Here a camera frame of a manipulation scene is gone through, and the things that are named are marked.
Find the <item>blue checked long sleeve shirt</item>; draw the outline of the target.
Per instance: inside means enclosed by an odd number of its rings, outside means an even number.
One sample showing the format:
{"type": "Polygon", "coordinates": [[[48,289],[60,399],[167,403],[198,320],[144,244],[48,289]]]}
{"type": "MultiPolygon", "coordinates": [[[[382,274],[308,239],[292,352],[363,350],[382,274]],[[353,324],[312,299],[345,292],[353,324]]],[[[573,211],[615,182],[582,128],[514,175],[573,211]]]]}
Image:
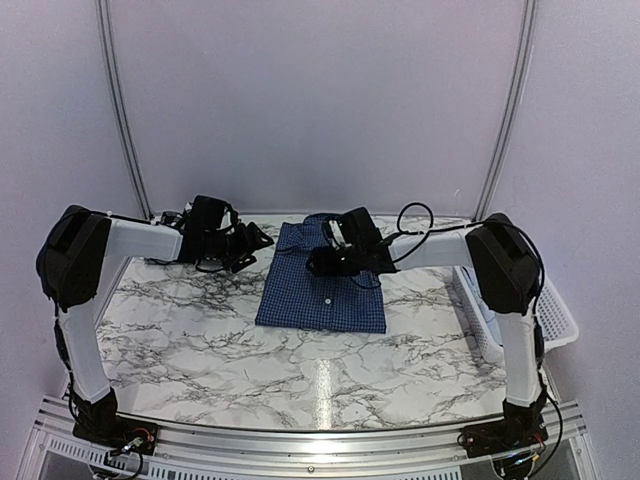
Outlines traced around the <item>blue checked long sleeve shirt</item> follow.
{"type": "Polygon", "coordinates": [[[378,278],[317,277],[306,267],[316,247],[328,244],[321,231],[333,214],[312,214],[281,225],[255,318],[258,326],[384,334],[387,329],[378,278]]]}

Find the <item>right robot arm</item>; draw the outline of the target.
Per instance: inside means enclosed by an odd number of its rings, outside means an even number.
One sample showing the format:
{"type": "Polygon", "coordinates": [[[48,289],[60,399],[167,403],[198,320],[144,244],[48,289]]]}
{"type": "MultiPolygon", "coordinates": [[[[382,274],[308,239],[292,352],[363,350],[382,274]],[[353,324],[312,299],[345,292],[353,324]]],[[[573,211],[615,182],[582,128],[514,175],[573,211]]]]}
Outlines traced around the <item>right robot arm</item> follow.
{"type": "Polygon", "coordinates": [[[363,272],[396,274],[416,268],[466,267],[498,323],[506,366],[506,397],[495,438],[515,448],[529,437],[547,397],[540,370],[543,340],[536,325],[544,286],[543,262],[528,235],[503,213],[466,225],[383,236],[359,207],[321,225],[324,245],[311,250],[307,270],[316,277],[363,272]]]}

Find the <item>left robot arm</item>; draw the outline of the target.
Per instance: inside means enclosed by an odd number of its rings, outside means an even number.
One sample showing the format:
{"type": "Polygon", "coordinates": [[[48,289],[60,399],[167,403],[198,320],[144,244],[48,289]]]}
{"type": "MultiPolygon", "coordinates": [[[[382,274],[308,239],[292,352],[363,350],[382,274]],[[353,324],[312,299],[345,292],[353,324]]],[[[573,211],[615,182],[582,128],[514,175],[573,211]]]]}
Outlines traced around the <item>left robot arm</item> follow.
{"type": "Polygon", "coordinates": [[[256,261],[273,239],[243,222],[226,201],[196,197],[181,212],[153,220],[69,206],[56,221],[36,258],[44,295],[54,305],[59,355],[69,373],[77,421],[106,445],[125,438],[118,401],[105,374],[96,336],[95,300],[110,258],[141,258],[160,264],[237,273],[256,261]]]}

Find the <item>black white plaid folded shirt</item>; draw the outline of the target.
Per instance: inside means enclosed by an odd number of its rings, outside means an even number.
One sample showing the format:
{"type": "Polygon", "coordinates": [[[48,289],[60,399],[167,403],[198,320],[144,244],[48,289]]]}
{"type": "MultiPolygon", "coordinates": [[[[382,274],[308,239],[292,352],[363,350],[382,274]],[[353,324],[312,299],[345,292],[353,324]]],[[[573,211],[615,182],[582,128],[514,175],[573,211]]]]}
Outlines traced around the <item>black white plaid folded shirt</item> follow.
{"type": "Polygon", "coordinates": [[[178,230],[183,236],[182,246],[178,258],[174,263],[196,264],[198,261],[214,259],[224,247],[216,247],[215,244],[224,235],[231,234],[238,223],[228,232],[217,232],[205,236],[191,236],[185,232],[185,223],[191,210],[191,203],[188,202],[182,212],[164,211],[155,222],[178,230]]]}

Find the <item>left aluminium corner post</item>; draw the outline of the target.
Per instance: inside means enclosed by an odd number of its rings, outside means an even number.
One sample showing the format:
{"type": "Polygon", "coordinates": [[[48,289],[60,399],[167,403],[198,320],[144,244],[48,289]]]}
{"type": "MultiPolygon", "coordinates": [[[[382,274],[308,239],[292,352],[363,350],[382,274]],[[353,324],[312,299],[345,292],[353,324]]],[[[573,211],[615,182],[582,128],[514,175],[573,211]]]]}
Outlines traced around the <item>left aluminium corner post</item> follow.
{"type": "Polygon", "coordinates": [[[153,216],[153,208],[147,193],[132,127],[128,117],[125,92],[116,50],[111,2],[107,0],[96,0],[94,4],[109,98],[113,108],[116,131],[121,144],[124,162],[140,214],[143,218],[150,219],[153,216]]]}

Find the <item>aluminium corner post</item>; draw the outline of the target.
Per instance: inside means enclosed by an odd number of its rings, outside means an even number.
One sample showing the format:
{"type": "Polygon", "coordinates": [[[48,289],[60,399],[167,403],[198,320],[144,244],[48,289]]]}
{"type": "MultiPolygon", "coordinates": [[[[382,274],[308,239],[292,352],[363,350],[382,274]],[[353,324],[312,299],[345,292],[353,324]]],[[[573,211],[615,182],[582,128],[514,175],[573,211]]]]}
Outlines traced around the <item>aluminium corner post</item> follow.
{"type": "Polygon", "coordinates": [[[539,2],[536,0],[526,0],[523,4],[516,57],[513,64],[506,103],[487,174],[474,211],[474,220],[483,219],[488,215],[489,207],[497,190],[500,174],[506,162],[512,131],[526,88],[532,52],[534,50],[538,10],[539,2]]]}
{"type": "Polygon", "coordinates": [[[125,92],[116,50],[111,2],[107,0],[96,0],[94,4],[109,98],[113,108],[116,131],[121,144],[124,162],[140,214],[143,218],[150,219],[153,216],[153,208],[147,193],[132,127],[128,117],[125,92]]]}

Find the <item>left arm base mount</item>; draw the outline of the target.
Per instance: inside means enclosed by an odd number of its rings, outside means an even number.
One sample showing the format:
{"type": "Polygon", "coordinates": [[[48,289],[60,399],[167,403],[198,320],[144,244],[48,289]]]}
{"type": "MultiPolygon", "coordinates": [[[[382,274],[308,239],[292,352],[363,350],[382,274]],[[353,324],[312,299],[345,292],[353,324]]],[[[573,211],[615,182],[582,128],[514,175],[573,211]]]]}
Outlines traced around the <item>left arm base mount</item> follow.
{"type": "Polygon", "coordinates": [[[134,453],[143,455],[151,455],[155,451],[159,426],[120,416],[113,389],[94,403],[73,392],[69,410],[74,418],[73,435],[76,438],[111,447],[118,453],[125,452],[127,445],[134,453]]]}

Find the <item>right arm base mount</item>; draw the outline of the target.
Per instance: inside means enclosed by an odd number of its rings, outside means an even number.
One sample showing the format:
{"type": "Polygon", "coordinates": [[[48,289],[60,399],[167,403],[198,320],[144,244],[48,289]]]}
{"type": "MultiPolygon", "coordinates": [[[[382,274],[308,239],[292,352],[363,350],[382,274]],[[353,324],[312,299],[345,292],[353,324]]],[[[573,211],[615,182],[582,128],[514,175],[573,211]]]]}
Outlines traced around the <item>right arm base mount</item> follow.
{"type": "Polygon", "coordinates": [[[505,453],[532,445],[542,445],[548,432],[542,416],[548,395],[542,392],[536,401],[520,406],[505,399],[503,417],[462,428],[457,443],[469,458],[505,453]]]}

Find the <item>aluminium front rail frame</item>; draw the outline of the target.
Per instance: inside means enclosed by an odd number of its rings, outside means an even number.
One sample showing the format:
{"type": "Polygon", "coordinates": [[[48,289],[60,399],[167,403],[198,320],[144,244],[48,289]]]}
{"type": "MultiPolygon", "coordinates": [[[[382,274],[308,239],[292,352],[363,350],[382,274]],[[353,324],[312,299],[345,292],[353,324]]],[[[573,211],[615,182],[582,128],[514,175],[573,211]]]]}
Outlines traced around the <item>aluminium front rail frame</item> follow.
{"type": "Polygon", "coordinates": [[[110,457],[73,436],[65,400],[42,400],[18,467],[19,479],[500,479],[529,466],[535,479],[600,479],[575,402],[544,411],[548,439],[471,458],[463,422],[360,431],[276,431],[157,421],[155,450],[110,457]]]}

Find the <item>right aluminium corner post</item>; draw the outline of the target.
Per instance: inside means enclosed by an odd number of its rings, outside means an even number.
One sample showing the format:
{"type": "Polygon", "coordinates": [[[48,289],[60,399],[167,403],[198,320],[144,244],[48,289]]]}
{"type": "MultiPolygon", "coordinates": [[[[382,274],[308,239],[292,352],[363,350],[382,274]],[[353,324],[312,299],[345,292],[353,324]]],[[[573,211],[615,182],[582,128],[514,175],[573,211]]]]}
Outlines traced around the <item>right aluminium corner post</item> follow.
{"type": "Polygon", "coordinates": [[[526,88],[532,52],[534,50],[538,10],[539,2],[536,0],[526,0],[523,4],[516,57],[513,64],[506,103],[487,174],[474,211],[474,220],[483,219],[488,215],[489,207],[497,190],[500,174],[506,162],[512,131],[526,88]]]}

